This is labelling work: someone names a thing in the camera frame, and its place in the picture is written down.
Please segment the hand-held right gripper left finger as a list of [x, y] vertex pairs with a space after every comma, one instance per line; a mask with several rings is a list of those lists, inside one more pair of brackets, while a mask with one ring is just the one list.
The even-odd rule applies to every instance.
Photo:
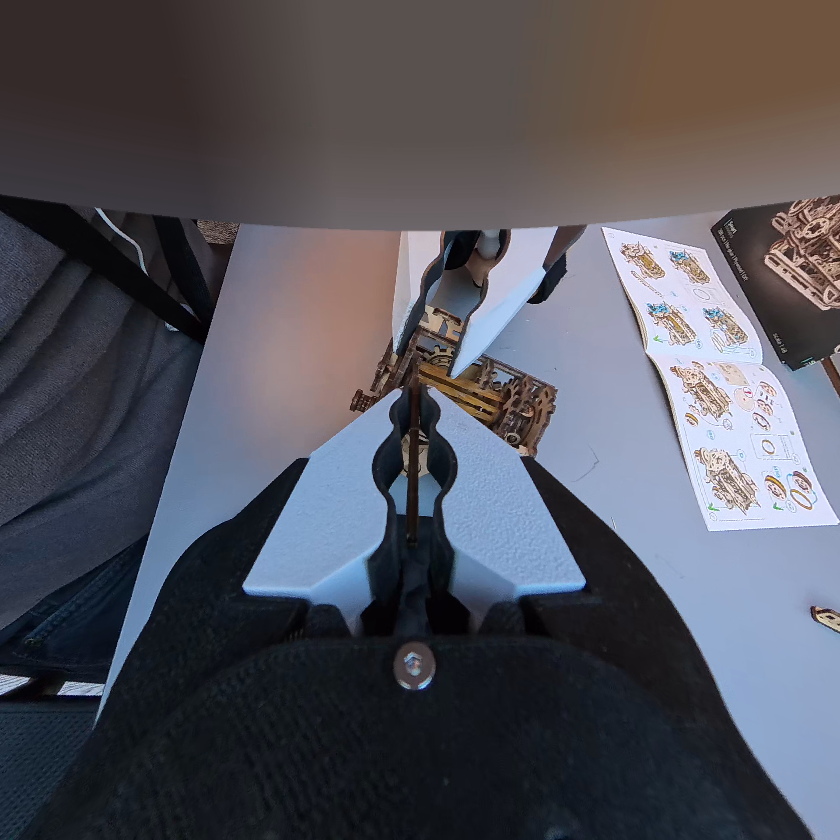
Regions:
[[403, 469], [394, 390], [315, 450], [243, 583], [248, 595], [334, 605], [353, 634], [373, 601], [367, 562], [385, 538]]

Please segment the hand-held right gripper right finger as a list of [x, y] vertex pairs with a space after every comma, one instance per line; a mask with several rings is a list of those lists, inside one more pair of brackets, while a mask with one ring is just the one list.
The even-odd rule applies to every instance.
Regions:
[[498, 602], [579, 592], [585, 577], [518, 452], [435, 388], [423, 389], [434, 502], [433, 592], [477, 629]]

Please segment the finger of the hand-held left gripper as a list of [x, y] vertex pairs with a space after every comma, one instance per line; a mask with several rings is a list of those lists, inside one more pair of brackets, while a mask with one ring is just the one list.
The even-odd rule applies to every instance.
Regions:
[[448, 255], [443, 231], [403, 231], [393, 301], [393, 350], [403, 355], [425, 312], [426, 298]]
[[448, 375], [457, 377], [478, 358], [525, 305], [545, 277], [543, 261], [556, 231], [512, 229], [507, 253], [490, 269], [486, 292], [462, 329]]

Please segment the dark wooden model part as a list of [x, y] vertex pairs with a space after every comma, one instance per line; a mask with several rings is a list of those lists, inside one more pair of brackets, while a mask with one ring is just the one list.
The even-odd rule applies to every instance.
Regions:
[[419, 519], [419, 433], [420, 395], [418, 365], [413, 367], [410, 383], [410, 426], [408, 430], [408, 463], [406, 468], [406, 546], [414, 549], [418, 545]]

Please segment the wooden mechanical model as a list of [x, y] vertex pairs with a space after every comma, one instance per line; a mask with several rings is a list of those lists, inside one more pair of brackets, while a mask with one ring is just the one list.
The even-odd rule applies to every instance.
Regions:
[[388, 344], [370, 392], [358, 390], [350, 410], [366, 411], [402, 387], [416, 367], [421, 385], [438, 389], [520, 455], [535, 456], [555, 409], [556, 388], [486, 355], [456, 377], [449, 376], [463, 326], [446, 310], [426, 306], [406, 352], [398, 354]]

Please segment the black model kit box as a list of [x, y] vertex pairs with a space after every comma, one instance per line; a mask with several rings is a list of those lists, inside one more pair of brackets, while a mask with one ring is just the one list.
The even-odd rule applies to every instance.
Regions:
[[838, 195], [733, 209], [711, 231], [781, 361], [838, 351]]

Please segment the white instruction booklet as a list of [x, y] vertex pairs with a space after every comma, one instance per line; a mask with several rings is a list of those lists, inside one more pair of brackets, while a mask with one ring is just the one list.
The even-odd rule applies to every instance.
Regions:
[[707, 252], [602, 232], [668, 394], [708, 530], [838, 524], [759, 335]]

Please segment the person's blue jeans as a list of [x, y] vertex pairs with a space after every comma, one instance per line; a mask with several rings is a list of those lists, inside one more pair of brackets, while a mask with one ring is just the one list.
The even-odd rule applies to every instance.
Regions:
[[1, 673], [102, 684], [148, 536], [47, 595], [1, 631]]

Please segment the person's grey jacket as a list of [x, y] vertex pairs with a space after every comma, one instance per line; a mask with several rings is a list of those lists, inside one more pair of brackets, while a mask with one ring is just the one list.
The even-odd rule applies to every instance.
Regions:
[[2, 626], [145, 536], [203, 347], [2, 213]]

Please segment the grey reflective strip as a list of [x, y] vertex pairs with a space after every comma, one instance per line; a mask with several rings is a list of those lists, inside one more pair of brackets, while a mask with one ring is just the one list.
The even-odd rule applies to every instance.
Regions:
[[61, 675], [1, 674], [2, 701], [49, 700], [56, 697], [101, 697], [104, 684], [65, 679]]

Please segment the black mesh chair seat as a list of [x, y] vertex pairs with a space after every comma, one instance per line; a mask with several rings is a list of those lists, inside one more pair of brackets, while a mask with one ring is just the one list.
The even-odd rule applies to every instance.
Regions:
[[51, 796], [96, 720], [98, 697], [1, 703], [1, 838], [15, 839]]

